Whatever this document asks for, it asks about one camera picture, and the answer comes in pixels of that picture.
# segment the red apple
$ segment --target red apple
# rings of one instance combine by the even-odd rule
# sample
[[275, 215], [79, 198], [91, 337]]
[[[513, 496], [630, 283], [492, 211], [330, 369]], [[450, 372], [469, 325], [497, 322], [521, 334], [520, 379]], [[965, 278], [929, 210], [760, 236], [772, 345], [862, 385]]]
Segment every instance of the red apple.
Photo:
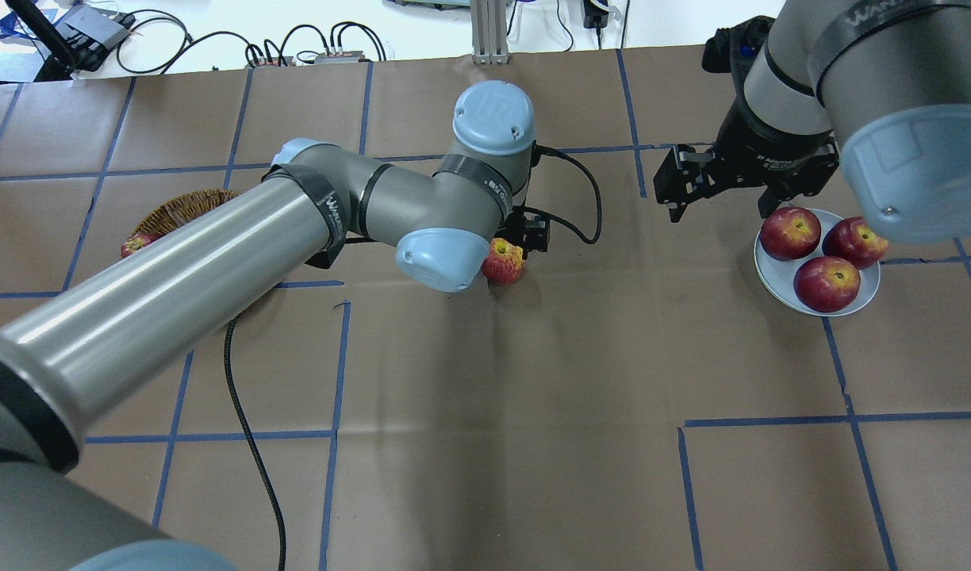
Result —
[[489, 242], [489, 256], [482, 263], [482, 274], [490, 282], [514, 283], [524, 271], [524, 249], [503, 238]]
[[129, 237], [125, 243], [123, 243], [122, 248], [119, 249], [119, 254], [126, 258], [136, 252], [137, 250], [146, 248], [150, 243], [158, 241], [162, 235], [160, 234], [144, 234], [144, 232], [137, 232], [133, 236]]
[[888, 241], [870, 230], [862, 217], [845, 218], [823, 238], [823, 253], [849, 260], [856, 270], [866, 270], [888, 253]]
[[798, 260], [811, 255], [820, 243], [820, 220], [800, 206], [777, 209], [761, 224], [761, 246], [776, 260]]
[[859, 270], [845, 258], [820, 256], [800, 266], [793, 288], [806, 307], [831, 313], [845, 308], [859, 295]]

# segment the bowl of apples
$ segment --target bowl of apples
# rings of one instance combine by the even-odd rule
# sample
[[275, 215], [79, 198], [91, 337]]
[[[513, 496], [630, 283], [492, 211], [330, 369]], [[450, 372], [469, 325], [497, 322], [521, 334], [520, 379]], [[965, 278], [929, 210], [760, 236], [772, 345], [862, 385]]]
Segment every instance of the bowl of apples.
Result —
[[808, 315], [838, 317], [866, 307], [881, 286], [888, 241], [862, 217], [785, 206], [764, 220], [754, 265], [775, 299]]

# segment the white bowl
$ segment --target white bowl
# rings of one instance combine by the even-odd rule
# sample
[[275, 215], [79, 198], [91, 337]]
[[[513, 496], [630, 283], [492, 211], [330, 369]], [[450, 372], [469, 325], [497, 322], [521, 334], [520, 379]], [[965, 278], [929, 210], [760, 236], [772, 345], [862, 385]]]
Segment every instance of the white bowl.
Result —
[[757, 238], [754, 238], [754, 265], [757, 267], [757, 276], [761, 279], [761, 283], [764, 283], [768, 292], [771, 292], [771, 295], [775, 296], [775, 299], [790, 308], [794, 308], [798, 312], [805, 313], [806, 315], [817, 315], [819, 317], [840, 317], [841, 315], [855, 313], [860, 308], [866, 307], [866, 304], [870, 303], [873, 296], [877, 295], [877, 289], [881, 287], [880, 263], [874, 263], [869, 268], [866, 268], [866, 270], [859, 271], [859, 295], [856, 296], [855, 300], [852, 300], [851, 304], [838, 311], [831, 313], [813, 311], [812, 308], [806, 307], [806, 304], [800, 302], [800, 298], [796, 296], [795, 289], [793, 288], [793, 279], [795, 278], [796, 271], [806, 261], [823, 256], [823, 238], [827, 236], [827, 231], [830, 231], [835, 224], [842, 221], [842, 218], [837, 216], [837, 214], [828, 213], [826, 210], [808, 210], [816, 214], [816, 217], [820, 220], [820, 243], [816, 246], [816, 250], [811, 255], [798, 260], [784, 262], [776, 260], [768, 256], [768, 253], [764, 251], [764, 248], [761, 246], [761, 233], [757, 232]]

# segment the light blue plastic cap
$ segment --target light blue plastic cap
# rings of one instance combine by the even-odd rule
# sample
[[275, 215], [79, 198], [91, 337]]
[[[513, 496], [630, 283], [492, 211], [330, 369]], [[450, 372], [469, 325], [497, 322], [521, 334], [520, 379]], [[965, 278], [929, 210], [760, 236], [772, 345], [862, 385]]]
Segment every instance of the light blue plastic cap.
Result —
[[971, 105], [929, 105], [877, 119], [842, 148], [863, 217], [892, 242], [971, 235]]
[[333, 146], [339, 146], [336, 144], [330, 144], [326, 141], [314, 141], [305, 140], [305, 138], [297, 138], [297, 140], [290, 140], [286, 144], [282, 145], [282, 149], [278, 151], [278, 154], [274, 156], [271, 160], [271, 165], [278, 165], [278, 163], [290, 163], [292, 159], [298, 156], [298, 153], [305, 151], [305, 149], [311, 146], [316, 146], [318, 144], [329, 144]]
[[532, 100], [513, 83], [475, 83], [454, 105], [454, 136], [483, 155], [515, 155], [535, 140]]
[[91, 557], [69, 571], [236, 571], [220, 555], [192, 543], [149, 539]]
[[441, 292], [463, 292], [489, 255], [489, 241], [457, 228], [426, 228], [397, 243], [397, 266]]

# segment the cardboard surface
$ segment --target cardboard surface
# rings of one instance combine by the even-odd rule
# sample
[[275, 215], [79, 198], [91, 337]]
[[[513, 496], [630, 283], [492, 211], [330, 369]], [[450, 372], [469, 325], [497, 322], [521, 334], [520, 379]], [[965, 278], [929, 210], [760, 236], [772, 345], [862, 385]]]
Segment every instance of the cardboard surface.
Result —
[[[431, 174], [458, 94], [492, 77], [597, 177], [601, 242], [554, 228], [520, 282], [460, 295], [352, 245], [250, 308], [232, 364], [289, 568], [971, 569], [971, 238], [892, 246], [852, 316], [779, 304], [754, 272], [760, 191], [680, 224], [653, 198], [664, 145], [714, 140], [732, 100], [700, 47], [0, 87], [0, 325], [117, 261], [168, 198], [248, 190], [290, 138]], [[44, 131], [80, 145], [36, 129], [61, 101], [94, 107]], [[858, 213], [840, 174], [800, 203]], [[566, 163], [528, 204], [592, 231]], [[269, 568], [223, 338], [95, 427], [72, 477]]]

